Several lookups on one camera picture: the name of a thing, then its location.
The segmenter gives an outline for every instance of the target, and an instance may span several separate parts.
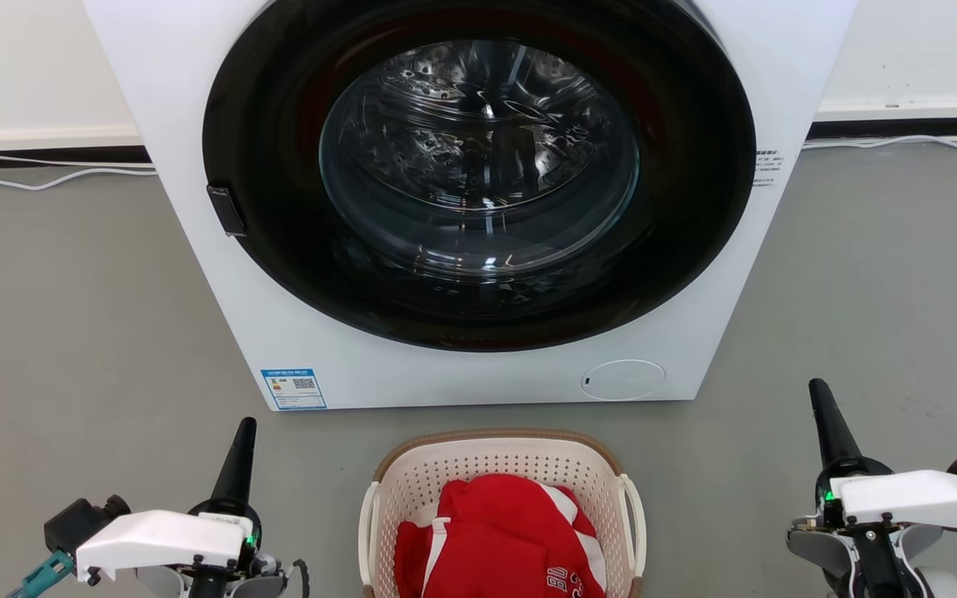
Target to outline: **gray floor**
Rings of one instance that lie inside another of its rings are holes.
[[[244,415],[261,427],[266,548],[308,560],[314,598],[360,594],[357,510],[380,458],[487,425],[577,430],[619,455],[650,522],[646,596],[821,596],[783,547],[812,507],[814,375],[873,457],[957,458],[957,151],[807,152],[692,404],[269,413],[155,179],[0,189],[0,596],[77,497],[186,510],[208,496]],[[957,540],[924,561],[957,574]],[[125,576],[48,595],[144,591]]]

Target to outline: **white washing machine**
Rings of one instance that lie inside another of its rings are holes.
[[[689,400],[855,0],[85,0],[271,409]]]

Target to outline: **brown basket rim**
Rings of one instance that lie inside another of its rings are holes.
[[[548,430],[543,428],[491,428],[485,430],[459,430],[455,432],[439,432],[437,434],[426,434],[418,438],[407,440],[391,450],[379,468],[375,470],[375,481],[383,483],[383,477],[391,465],[394,465],[396,459],[406,454],[410,450],[429,445],[438,445],[441,443],[456,442],[456,440],[479,440],[479,439],[547,439],[547,440],[566,440],[567,442],[578,443],[587,446],[600,454],[604,461],[611,466],[611,471],[616,476],[622,476],[622,466],[614,454],[600,442],[597,442],[592,436],[587,436],[580,432],[571,432],[568,430]]]

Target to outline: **laundry basket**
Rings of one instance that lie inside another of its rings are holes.
[[[645,511],[634,482],[607,449],[573,432],[479,430],[422,436],[383,459],[364,496],[357,530],[365,598],[398,598],[394,549],[399,523],[437,504],[445,484],[486,473],[570,488],[596,528],[607,564],[607,597],[640,597]]]

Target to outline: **white cable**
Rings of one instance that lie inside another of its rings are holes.
[[[825,148],[858,148],[858,149],[873,149],[880,148],[892,144],[904,143],[904,141],[935,141],[935,143],[943,144],[950,148],[957,149],[957,141],[946,140],[943,137],[934,137],[933,135],[907,135],[905,137],[894,137],[891,140],[881,140],[881,141],[859,141],[859,143],[852,143],[851,141],[842,141],[842,143],[832,143],[832,144],[813,144],[805,145],[804,149],[825,149]]]
[[[0,155],[5,162],[27,162],[29,164],[49,164],[50,166],[81,166],[94,168],[153,168],[149,163],[119,163],[119,162],[54,162],[52,159],[14,158],[11,155]]]
[[[42,185],[22,185],[12,181],[0,181],[0,185],[4,187],[12,187],[13,189],[24,189],[27,192],[41,192],[43,189],[49,189],[50,187],[60,185],[66,181],[72,181],[72,179],[84,177],[84,175],[88,174],[130,174],[133,175],[133,177],[155,177],[157,175],[157,171],[121,170],[119,168],[88,168],[88,170],[77,170],[75,173],[66,174],[60,179],[51,181],[49,183],[43,183]]]

